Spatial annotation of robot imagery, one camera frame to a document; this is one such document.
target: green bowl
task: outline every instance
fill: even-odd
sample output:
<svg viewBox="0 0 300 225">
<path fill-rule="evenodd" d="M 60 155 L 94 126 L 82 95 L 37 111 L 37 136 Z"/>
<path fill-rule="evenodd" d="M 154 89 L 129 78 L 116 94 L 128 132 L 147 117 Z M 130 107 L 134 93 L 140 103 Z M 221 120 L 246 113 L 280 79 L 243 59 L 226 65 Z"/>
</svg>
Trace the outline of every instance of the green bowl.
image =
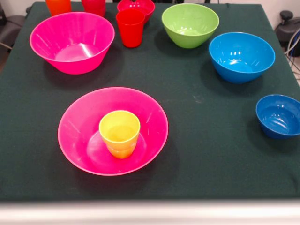
<svg viewBox="0 0 300 225">
<path fill-rule="evenodd" d="M 162 21 L 170 39 L 182 48 L 198 47 L 210 38 L 219 25 L 219 17 L 213 10 L 193 3 L 167 8 Z"/>
</svg>

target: blue bowl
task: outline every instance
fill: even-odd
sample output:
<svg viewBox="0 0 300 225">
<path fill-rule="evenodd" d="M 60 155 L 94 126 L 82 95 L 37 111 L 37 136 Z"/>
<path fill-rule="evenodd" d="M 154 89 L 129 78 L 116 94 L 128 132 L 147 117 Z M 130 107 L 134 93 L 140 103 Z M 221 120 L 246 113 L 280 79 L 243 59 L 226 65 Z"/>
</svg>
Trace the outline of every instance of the blue bowl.
<svg viewBox="0 0 300 225">
<path fill-rule="evenodd" d="M 271 138 L 300 135 L 300 102 L 285 95 L 267 95 L 256 104 L 262 130 Z"/>
<path fill-rule="evenodd" d="M 273 48 L 260 37 L 247 33 L 221 34 L 212 40 L 209 49 L 220 76 L 236 84 L 258 78 L 275 61 Z"/>
</svg>

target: cup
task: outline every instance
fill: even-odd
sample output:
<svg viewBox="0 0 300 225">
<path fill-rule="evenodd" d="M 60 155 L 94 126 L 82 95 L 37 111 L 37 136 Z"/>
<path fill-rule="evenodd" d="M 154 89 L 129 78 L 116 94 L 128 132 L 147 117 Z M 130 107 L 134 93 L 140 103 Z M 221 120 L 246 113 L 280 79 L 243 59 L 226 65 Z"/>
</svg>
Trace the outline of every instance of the cup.
<svg viewBox="0 0 300 225">
<path fill-rule="evenodd" d="M 87 13 L 97 14 L 104 17 L 105 15 L 105 0 L 81 0 L 84 11 Z"/>
<path fill-rule="evenodd" d="M 116 110 L 101 119 L 99 131 L 113 156 L 127 158 L 135 149 L 140 127 L 140 121 L 133 113 Z"/>
<path fill-rule="evenodd" d="M 117 14 L 118 27 L 124 46 L 134 48 L 143 38 L 145 15 L 136 9 L 126 9 Z"/>
<path fill-rule="evenodd" d="M 46 0 L 51 16 L 72 11 L 71 0 Z"/>
</svg>

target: red cup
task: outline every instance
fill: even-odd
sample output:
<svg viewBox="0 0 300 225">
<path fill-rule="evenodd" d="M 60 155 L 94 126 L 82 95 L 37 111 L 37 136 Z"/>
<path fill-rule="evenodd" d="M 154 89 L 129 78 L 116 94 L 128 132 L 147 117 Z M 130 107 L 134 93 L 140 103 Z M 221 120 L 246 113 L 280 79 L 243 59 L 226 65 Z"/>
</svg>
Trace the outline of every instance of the red cup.
<svg viewBox="0 0 300 225">
<path fill-rule="evenodd" d="M 46 0 L 51 16 L 72 11 L 71 0 Z"/>
<path fill-rule="evenodd" d="M 134 48 L 142 43 L 145 15 L 136 9 L 126 9 L 117 14 L 122 43 Z"/>
<path fill-rule="evenodd" d="M 97 14 L 104 17 L 105 15 L 105 0 L 81 0 L 84 11 L 87 13 Z"/>
</svg>

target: yellow cup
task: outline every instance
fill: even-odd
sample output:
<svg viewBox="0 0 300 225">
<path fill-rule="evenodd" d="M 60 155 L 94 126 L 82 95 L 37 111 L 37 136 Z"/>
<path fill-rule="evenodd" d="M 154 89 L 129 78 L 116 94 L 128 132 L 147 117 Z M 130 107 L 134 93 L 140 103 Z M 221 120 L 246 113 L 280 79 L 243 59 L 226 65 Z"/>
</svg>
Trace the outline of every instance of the yellow cup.
<svg viewBox="0 0 300 225">
<path fill-rule="evenodd" d="M 135 149 L 140 127 L 140 121 L 133 113 L 116 110 L 101 119 L 99 131 L 113 156 L 127 158 Z"/>
</svg>

